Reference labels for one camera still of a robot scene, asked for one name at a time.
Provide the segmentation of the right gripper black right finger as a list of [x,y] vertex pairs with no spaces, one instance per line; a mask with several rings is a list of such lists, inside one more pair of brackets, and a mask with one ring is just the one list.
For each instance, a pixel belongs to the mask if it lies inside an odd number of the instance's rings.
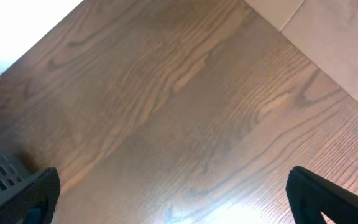
[[285,190],[296,223],[358,223],[358,196],[304,167],[293,167]]

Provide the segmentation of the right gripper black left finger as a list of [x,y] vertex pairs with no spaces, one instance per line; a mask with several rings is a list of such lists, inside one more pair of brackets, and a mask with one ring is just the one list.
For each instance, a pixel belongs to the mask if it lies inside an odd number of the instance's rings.
[[60,195],[55,168],[47,168],[0,191],[0,223],[52,222]]

